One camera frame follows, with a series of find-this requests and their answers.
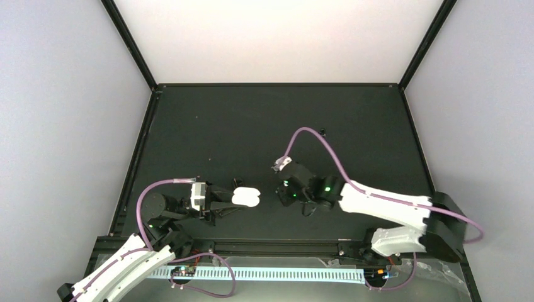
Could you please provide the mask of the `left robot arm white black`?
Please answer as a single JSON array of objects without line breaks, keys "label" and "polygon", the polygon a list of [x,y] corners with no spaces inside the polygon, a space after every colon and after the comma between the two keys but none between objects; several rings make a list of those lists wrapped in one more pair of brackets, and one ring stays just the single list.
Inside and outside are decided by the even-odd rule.
[{"label": "left robot arm white black", "polygon": [[[150,191],[164,184],[187,184],[189,197],[177,200]],[[212,248],[195,251],[196,243],[179,224],[190,218],[213,223],[217,212],[259,204],[256,188],[224,189],[196,179],[165,179],[147,186],[140,194],[135,215],[138,232],[131,234],[103,264],[82,280],[65,283],[57,290],[61,301],[120,301],[141,281],[168,264],[212,257],[227,262]]]}]

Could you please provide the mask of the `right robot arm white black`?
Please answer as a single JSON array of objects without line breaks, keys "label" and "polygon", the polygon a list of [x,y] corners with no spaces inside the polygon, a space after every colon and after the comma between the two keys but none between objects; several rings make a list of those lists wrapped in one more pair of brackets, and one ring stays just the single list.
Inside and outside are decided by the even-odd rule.
[{"label": "right robot arm white black", "polygon": [[276,190],[283,206],[296,202],[302,215],[339,206],[343,212],[374,216],[396,223],[394,228],[371,228],[359,245],[360,258],[369,264],[382,257],[427,253],[445,262],[463,260],[467,223],[464,214],[443,192],[410,196],[346,181],[338,176],[317,176],[290,157],[277,160],[272,169],[281,179]]}]

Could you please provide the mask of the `white earbud charging case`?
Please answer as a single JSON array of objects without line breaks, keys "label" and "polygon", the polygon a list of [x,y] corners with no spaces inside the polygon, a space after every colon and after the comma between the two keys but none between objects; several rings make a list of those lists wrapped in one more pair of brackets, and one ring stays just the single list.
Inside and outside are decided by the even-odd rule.
[{"label": "white earbud charging case", "polygon": [[260,191],[253,187],[237,187],[234,189],[231,201],[233,204],[247,207],[255,207],[259,204]]}]

